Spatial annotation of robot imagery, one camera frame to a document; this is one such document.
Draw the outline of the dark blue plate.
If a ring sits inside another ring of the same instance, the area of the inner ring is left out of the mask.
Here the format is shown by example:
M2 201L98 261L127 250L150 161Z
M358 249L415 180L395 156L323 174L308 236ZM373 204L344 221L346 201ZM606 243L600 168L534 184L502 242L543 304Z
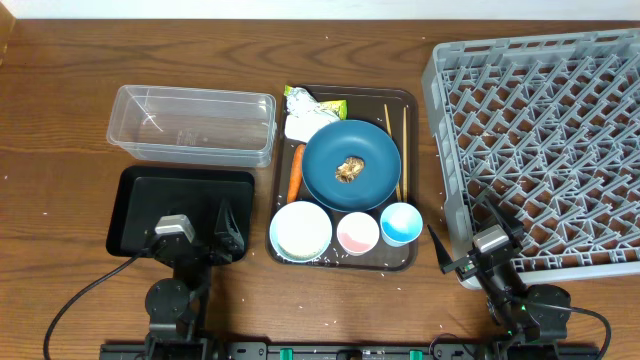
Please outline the dark blue plate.
M349 182L336 171L349 158L364 168ZM379 126L361 120L340 120L318 130L307 142L302 159L303 182L311 196L339 212L378 207L395 193L401 176L401 156Z

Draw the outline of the pink and white cup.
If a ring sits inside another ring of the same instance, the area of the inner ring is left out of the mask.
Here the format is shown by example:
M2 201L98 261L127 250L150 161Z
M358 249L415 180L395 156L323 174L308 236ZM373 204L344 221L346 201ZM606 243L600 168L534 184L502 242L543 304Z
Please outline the pink and white cup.
M337 226L338 242L349 255L364 255L377 245L379 238L378 223L364 212L347 214Z

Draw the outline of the orange carrot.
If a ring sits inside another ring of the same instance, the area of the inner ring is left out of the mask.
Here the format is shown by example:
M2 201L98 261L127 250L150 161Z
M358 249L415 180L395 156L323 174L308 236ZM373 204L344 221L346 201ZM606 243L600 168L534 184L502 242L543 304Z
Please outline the orange carrot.
M302 161L306 145L300 144L296 147L291 164L289 186L287 191L287 202L292 203L297 199L302 183Z

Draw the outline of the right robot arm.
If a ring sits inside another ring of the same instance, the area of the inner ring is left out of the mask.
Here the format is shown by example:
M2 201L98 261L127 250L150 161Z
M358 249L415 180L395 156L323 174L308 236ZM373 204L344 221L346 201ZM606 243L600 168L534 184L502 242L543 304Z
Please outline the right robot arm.
M473 353L475 359L558 359L557 342L567 337L571 297L554 285L526 285L511 260L522 251L524 224L485 199L495 223L474 235L468 253L452 260L433 230L432 237L442 273L453 272L461 281L474 278L487 296L494 322L507 330Z

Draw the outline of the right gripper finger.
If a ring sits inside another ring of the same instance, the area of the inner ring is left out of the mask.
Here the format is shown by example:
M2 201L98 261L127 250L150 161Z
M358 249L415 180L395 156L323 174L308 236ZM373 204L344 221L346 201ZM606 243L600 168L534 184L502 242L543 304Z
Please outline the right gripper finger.
M493 216L496 224L506 233L511 242L517 245L522 244L524 237L524 224L515 216L503 211L494 204L488 196L485 196L479 203L484 206Z
M442 244L442 242L440 241L439 237L436 235L435 231L433 230L433 228L428 225L427 229L429 231L429 234L432 238L434 247L435 247L435 253L436 253L436 257L437 257L437 261L438 261L438 266L441 270L441 272L443 274L447 274L451 271L453 271L455 269L454 266L454 262L451 259L448 251L446 250L446 248L444 247L444 245Z

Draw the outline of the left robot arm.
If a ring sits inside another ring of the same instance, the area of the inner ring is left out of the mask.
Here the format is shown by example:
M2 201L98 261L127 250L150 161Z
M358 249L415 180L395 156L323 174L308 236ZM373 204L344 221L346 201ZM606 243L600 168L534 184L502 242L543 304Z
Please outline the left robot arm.
M145 309L149 333L143 359L221 359L222 343L205 329L212 286L211 268L241 257L246 242L228 200L220 202L212 232L199 236L184 214L160 218L145 242L154 260L170 267L173 275L156 282L147 292Z

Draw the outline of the brown food scrap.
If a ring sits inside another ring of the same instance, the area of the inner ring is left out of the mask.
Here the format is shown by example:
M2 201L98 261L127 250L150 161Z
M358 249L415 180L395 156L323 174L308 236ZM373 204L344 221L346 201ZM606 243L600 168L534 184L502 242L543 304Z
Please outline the brown food scrap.
M365 162L359 157L348 157L344 163L337 167L336 179L341 183L353 182L365 168Z

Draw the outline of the blue and white cup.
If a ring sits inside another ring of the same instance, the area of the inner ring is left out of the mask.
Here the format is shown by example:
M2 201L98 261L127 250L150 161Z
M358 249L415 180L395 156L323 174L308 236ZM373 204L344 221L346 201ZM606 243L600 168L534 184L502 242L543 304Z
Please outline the blue and white cup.
M423 226L418 209L404 202L387 206L380 216L382 239L392 247L401 247L416 240Z

